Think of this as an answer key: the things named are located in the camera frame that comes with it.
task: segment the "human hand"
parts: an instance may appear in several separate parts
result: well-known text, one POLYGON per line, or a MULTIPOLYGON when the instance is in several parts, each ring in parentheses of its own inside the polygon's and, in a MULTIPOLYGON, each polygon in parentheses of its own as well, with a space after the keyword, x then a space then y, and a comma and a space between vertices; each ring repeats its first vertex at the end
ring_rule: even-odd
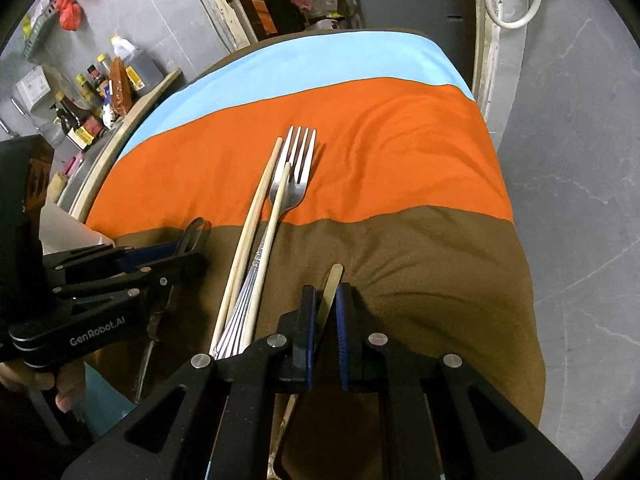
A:
POLYGON ((74 361, 62 365, 56 380, 51 373, 34 372, 21 359, 0 363, 0 384, 11 392, 21 392, 27 387, 50 390, 56 386, 56 406, 66 413, 84 399, 84 362, 74 361))

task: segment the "wooden board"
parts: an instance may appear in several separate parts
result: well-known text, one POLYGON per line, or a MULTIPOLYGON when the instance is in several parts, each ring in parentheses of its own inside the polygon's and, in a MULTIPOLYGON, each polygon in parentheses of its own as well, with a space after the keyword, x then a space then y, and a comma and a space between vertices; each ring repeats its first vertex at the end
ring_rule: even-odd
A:
POLYGON ((182 73, 179 68, 170 72, 162 82, 156 86, 147 95, 142 96, 134 105, 131 111, 122 121, 122 125, 102 150, 100 156, 95 160, 89 175, 87 175, 84 184, 76 197, 74 204, 69 210, 69 214, 81 221, 86 222, 89 211, 94 204, 95 197, 98 195, 102 184, 104 183, 111 168, 118 160, 120 152, 124 145, 131 138, 142 120, 146 117, 149 110, 158 101, 160 96, 169 88, 176 78, 182 73))

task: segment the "light blue stripe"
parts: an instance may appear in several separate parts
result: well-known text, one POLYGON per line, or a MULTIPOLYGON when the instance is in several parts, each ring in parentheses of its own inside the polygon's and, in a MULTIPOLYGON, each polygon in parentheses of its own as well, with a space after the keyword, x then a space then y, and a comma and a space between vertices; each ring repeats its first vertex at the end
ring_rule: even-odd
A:
POLYGON ((373 30, 303 36, 241 57, 169 97, 140 125, 120 158, 149 137, 224 108, 378 77, 454 85, 473 99, 440 47, 423 36, 373 30))

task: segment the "red plastic bag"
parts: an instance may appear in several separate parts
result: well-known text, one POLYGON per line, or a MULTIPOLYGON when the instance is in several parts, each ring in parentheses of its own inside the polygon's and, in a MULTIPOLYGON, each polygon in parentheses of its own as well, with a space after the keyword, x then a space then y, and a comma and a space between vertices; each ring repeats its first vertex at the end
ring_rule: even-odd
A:
POLYGON ((78 30, 82 20, 82 7, 75 0, 56 1, 56 10, 60 12, 60 27, 65 30, 78 30))

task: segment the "bottle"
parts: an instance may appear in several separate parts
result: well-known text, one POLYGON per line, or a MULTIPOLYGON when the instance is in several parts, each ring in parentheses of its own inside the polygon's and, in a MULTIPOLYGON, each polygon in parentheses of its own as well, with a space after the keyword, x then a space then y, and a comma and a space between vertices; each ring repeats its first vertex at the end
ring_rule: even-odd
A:
POLYGON ((102 108, 104 104, 104 98, 96 91, 96 89, 89 83, 84 75, 78 74, 76 76, 76 82, 80 85, 82 97, 88 101, 94 108, 102 108))
POLYGON ((100 54, 100 56, 97 57, 97 61, 98 63, 100 63, 100 67, 102 68, 104 75, 108 79, 109 72, 111 71, 111 60, 105 53, 102 53, 100 54))
POLYGON ((139 97, 151 92, 164 77, 148 53, 120 36, 111 38, 116 56, 122 59, 131 86, 139 97))
POLYGON ((94 82, 95 90, 100 94, 103 100, 106 99, 107 88, 109 87, 109 78, 103 76, 95 65, 89 65, 89 68, 87 68, 86 71, 94 82))
POLYGON ((104 124, 102 124, 100 119, 96 119, 89 110, 85 110, 73 103, 63 92, 56 94, 56 101, 59 101, 60 105, 77 121, 78 128, 76 128, 76 133, 84 129, 90 134, 91 140, 93 140, 94 137, 99 136, 104 130, 104 124))
POLYGON ((79 150, 85 150, 88 144, 82 140, 74 129, 74 120, 72 117, 66 112, 64 108, 58 108, 55 104, 51 107, 52 110, 56 111, 56 116, 60 120, 60 126, 62 127, 62 131, 65 133, 69 139, 78 147, 79 150))

